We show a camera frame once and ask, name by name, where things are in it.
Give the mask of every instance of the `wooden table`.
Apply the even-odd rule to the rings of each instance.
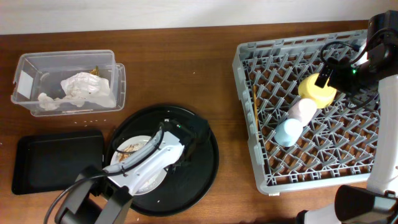
[[[269,222],[332,203],[337,187],[279,197],[259,193],[231,64],[240,43],[366,26],[366,21],[316,22],[0,36],[1,223],[42,223],[49,205],[59,194],[11,193],[16,144],[22,136],[97,128],[109,139],[129,115],[156,103],[182,105],[209,120],[220,148],[220,168],[208,194],[186,212],[155,218],[131,211],[126,223]],[[35,118],[27,109],[11,103],[12,80],[22,54],[91,49],[111,49],[116,61],[126,66],[127,100],[122,111]],[[95,200],[104,204],[101,197]]]

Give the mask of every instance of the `yellow object in container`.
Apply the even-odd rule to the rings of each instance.
[[[319,73],[315,73],[303,80],[298,86],[298,94],[301,98],[309,98],[317,104],[318,109],[325,108],[333,102],[337,90],[333,87],[325,85],[320,88],[315,85]]]

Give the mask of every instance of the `white plate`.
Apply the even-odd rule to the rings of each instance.
[[[139,143],[144,143],[146,144],[150,140],[150,136],[136,136],[127,139],[124,141],[119,147],[119,151],[123,151],[123,149],[127,148],[130,145],[134,144],[139,144]],[[116,164],[119,162],[121,154],[118,152],[114,152],[112,159],[111,159],[111,165]],[[143,186],[143,188],[139,189],[136,193],[136,195],[143,195],[146,193],[151,192],[154,190],[156,187],[158,187],[164,178],[166,177],[167,172],[165,170],[160,171],[157,175],[154,175],[150,180],[146,182],[146,184]]]

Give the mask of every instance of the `black tray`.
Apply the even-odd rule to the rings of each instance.
[[[123,138],[151,136],[159,122],[165,118],[176,119],[184,124],[193,116],[197,115],[170,105],[152,106],[138,111],[115,131],[105,154],[106,165],[111,162],[113,148],[119,146]],[[213,133],[206,143],[195,150],[191,158],[190,165],[177,168],[174,174],[167,174],[156,189],[145,195],[134,196],[131,208],[143,215],[164,217],[182,212],[199,202],[213,184],[218,170],[218,146]],[[116,188],[114,184],[105,186],[104,196],[109,198]]]
[[[103,151],[104,137],[97,130],[23,137],[17,146],[12,192],[64,190],[84,168],[102,169]]]

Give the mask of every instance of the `dish rack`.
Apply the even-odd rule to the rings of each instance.
[[[336,40],[363,45],[366,35],[366,30],[356,30],[238,46],[233,71],[248,128],[256,185],[262,194],[279,195],[368,179],[376,153],[379,111],[351,111],[345,106],[344,93],[338,92],[329,107],[317,110],[292,147],[282,147],[273,140],[275,127],[300,99],[300,82],[322,69],[321,48]],[[325,52],[325,58],[338,60],[357,54],[342,45]]]

